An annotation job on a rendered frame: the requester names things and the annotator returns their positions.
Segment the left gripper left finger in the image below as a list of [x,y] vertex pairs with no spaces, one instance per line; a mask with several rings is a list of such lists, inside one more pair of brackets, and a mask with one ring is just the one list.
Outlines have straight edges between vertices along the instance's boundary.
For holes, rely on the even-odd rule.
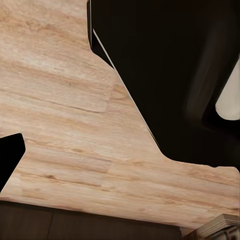
[[25,152],[25,142],[21,133],[0,138],[0,192]]

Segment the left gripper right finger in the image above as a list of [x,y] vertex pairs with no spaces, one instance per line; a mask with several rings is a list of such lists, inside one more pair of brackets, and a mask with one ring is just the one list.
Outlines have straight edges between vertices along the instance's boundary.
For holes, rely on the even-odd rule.
[[240,135],[229,133],[225,143],[225,152],[240,172]]

